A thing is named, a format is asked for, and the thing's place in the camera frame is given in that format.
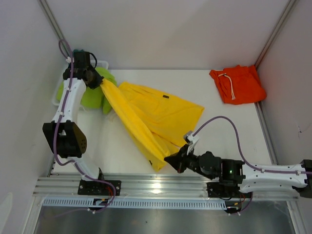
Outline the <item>lime green shorts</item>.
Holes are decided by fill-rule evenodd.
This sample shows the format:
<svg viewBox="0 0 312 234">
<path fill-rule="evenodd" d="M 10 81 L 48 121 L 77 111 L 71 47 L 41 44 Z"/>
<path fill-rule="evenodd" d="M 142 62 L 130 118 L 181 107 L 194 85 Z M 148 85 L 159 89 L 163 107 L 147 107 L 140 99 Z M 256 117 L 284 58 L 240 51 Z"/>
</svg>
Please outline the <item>lime green shorts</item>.
<svg viewBox="0 0 312 234">
<path fill-rule="evenodd" d="M 87 109 L 102 108 L 104 113 L 108 113 L 112 107 L 109 103 L 104 104 L 104 94 L 100 87 L 88 88 L 85 82 L 78 78 L 65 76 L 66 80 L 58 89 L 61 94 L 57 113 L 54 116 L 56 121 L 60 116 L 63 121 L 76 121 L 80 107 Z"/>
</svg>

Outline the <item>orange shorts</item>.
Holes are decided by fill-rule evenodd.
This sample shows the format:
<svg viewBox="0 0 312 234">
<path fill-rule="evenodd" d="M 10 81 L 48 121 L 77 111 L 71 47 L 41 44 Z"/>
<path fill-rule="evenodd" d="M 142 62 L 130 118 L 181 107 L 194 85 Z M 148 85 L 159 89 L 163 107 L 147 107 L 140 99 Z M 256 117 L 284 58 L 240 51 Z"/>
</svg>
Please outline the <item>orange shorts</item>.
<svg viewBox="0 0 312 234">
<path fill-rule="evenodd" d="M 218 77 L 223 73 L 226 73 L 232 79 L 235 100 L 232 100 L 229 80 L 226 77 Z M 214 80 L 219 95 L 225 104 L 249 104 L 262 101 L 267 97 L 254 65 L 238 65 L 219 71 L 211 70 L 209 75 Z"/>
</svg>

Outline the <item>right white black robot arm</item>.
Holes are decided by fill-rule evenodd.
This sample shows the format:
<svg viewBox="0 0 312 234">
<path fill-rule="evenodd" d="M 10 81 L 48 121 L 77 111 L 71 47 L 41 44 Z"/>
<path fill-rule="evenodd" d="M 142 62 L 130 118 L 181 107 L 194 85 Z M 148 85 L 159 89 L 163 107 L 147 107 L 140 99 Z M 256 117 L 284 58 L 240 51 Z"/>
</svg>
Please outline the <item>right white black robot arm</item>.
<svg viewBox="0 0 312 234">
<path fill-rule="evenodd" d="M 217 179 L 227 196 L 258 191 L 297 191 L 301 197 L 312 196 L 312 162 L 295 165 L 248 165 L 242 160 L 222 159 L 212 152 L 196 156 L 188 145 L 164 159 L 178 173 L 189 169 L 210 180 Z"/>
</svg>

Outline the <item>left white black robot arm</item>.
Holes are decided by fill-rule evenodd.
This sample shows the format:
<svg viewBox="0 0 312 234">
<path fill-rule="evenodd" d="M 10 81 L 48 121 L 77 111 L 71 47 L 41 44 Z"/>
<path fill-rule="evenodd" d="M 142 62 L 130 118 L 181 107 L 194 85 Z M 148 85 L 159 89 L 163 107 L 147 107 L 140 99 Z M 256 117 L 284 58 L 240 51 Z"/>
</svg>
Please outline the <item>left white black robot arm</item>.
<svg viewBox="0 0 312 234">
<path fill-rule="evenodd" d="M 42 130 L 59 166 L 72 164 L 89 182 L 89 190 L 95 195 L 102 194 L 106 183 L 100 179 L 101 169 L 86 155 L 87 138 L 78 126 L 78 112 L 87 88 L 95 89 L 103 77 L 96 71 L 96 63 L 91 63 L 93 53 L 73 52 L 69 65 L 63 73 L 63 90 L 58 109 L 50 122 L 43 124 Z"/>
</svg>

